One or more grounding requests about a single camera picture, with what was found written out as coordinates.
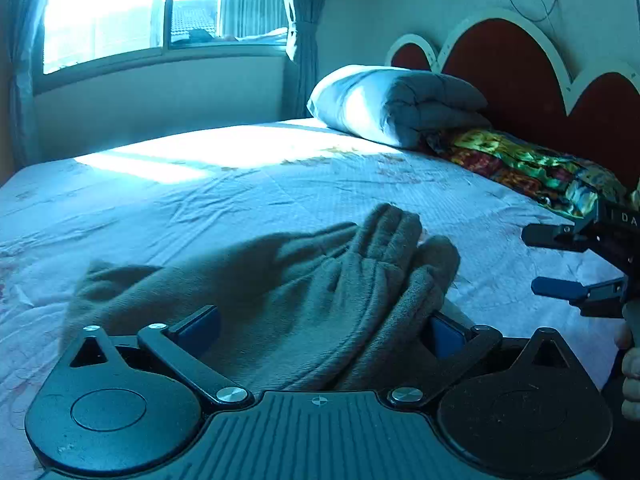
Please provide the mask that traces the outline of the person's right hand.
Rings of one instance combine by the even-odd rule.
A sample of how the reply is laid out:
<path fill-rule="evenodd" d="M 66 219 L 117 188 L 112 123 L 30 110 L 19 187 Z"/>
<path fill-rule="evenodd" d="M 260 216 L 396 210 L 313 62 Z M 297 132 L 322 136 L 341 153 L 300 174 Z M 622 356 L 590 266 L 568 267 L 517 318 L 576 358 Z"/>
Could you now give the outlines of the person's right hand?
<path fill-rule="evenodd" d="M 640 419 L 640 356 L 639 346 L 634 341 L 631 329 L 625 323 L 616 339 L 617 347 L 624 352 L 620 369 L 624 375 L 622 387 L 623 416 L 632 422 Z"/>

